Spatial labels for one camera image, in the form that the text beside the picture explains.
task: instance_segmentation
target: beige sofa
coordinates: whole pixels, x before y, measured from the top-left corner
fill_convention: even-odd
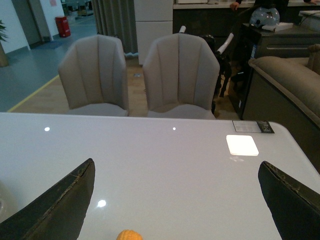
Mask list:
[[[309,58],[249,61],[253,74],[243,119],[285,126],[320,172],[320,44],[308,49]]]

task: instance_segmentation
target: red trash can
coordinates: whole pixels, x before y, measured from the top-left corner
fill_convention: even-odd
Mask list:
[[[55,23],[58,28],[60,37],[66,38],[71,35],[68,19],[66,16],[56,16]]]

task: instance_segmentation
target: potted plant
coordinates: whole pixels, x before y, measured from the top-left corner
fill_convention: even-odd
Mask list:
[[[5,38],[8,36],[4,34],[6,27],[3,24],[2,20],[0,20],[0,67],[6,67],[9,65],[8,58],[5,54],[4,48],[1,45],[1,41],[6,41]]]

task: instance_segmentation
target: wooden floor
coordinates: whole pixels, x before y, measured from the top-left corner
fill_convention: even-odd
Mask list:
[[[137,58],[126,60],[128,75],[129,115],[145,117],[147,115],[147,98],[142,67]],[[214,115],[220,120],[239,120],[226,91],[224,97],[215,97]],[[13,113],[65,114],[68,102],[59,76],[38,89],[25,100],[14,106]]]

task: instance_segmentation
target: chair backrest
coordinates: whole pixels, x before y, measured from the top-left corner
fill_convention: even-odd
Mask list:
[[[70,109],[109,103],[129,110],[126,60],[120,39],[95,35],[77,40],[58,72]]]
[[[143,65],[148,109],[192,104],[210,110],[219,70],[201,37],[176,33],[156,39]]]

